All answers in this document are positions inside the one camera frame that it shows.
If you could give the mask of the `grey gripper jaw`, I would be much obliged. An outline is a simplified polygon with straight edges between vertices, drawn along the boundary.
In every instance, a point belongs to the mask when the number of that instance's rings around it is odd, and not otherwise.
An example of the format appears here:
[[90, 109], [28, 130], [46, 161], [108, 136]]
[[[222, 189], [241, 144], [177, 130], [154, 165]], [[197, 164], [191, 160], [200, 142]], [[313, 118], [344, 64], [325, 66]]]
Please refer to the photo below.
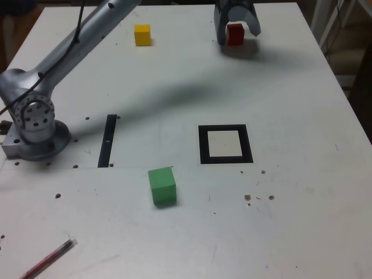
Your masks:
[[216, 1], [214, 6], [214, 26], [219, 45], [224, 45], [226, 43], [226, 25], [229, 22], [229, 10], [230, 2], [228, 0]]
[[229, 5], [229, 21], [245, 22], [249, 28], [249, 32], [257, 37], [261, 33], [261, 28], [253, 2], [229, 1]]

